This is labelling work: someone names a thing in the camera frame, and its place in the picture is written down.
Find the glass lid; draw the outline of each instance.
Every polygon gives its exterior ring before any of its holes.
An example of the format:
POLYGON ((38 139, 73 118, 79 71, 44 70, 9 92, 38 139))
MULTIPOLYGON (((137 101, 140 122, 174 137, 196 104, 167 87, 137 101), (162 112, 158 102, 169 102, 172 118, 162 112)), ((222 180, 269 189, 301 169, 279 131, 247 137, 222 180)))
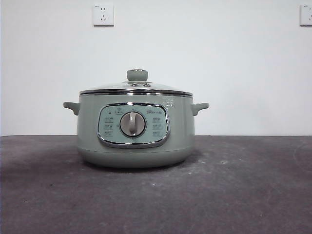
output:
POLYGON ((96 87, 90 90, 81 91, 80 94, 172 94, 192 96, 192 93, 177 90, 173 87, 155 84, 147 81, 148 72, 146 70, 134 69, 127 71, 128 81, 124 81, 116 84, 108 84, 105 86, 96 87))

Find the pot base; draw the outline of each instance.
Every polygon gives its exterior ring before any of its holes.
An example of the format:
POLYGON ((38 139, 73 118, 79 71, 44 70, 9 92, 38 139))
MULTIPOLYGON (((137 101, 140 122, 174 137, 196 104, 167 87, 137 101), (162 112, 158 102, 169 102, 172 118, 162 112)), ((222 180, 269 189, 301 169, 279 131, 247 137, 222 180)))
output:
POLYGON ((152 153, 110 153, 78 148, 83 160, 115 168, 148 168, 175 164, 185 160, 192 148, 152 153))

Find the wall outlet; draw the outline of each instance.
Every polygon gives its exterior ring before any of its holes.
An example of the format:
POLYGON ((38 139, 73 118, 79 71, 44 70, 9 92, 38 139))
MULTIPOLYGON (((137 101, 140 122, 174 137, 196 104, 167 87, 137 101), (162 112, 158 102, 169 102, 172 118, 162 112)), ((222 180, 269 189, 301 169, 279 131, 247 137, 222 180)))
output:
POLYGON ((300 5, 300 26, 312 27, 312 5, 300 5))
POLYGON ((95 4, 92 10, 93 26, 113 26, 114 6, 110 3, 95 4))

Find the table surface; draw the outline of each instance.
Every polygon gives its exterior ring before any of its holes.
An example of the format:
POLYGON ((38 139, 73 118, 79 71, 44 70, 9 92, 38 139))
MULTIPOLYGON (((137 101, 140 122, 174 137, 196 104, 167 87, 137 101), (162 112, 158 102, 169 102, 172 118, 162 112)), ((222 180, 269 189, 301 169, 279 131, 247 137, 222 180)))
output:
POLYGON ((1 137, 1 233, 312 233, 312 136, 196 136, 184 162, 140 170, 75 142, 1 137))

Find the rotary knob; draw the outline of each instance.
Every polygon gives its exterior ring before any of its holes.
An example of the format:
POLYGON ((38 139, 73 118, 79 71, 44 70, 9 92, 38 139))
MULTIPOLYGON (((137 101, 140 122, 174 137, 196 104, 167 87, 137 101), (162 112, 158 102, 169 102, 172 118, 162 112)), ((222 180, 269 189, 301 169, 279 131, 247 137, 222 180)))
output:
POLYGON ((145 120, 139 113, 129 112, 121 118, 120 128, 125 135, 136 137, 144 131, 145 120))

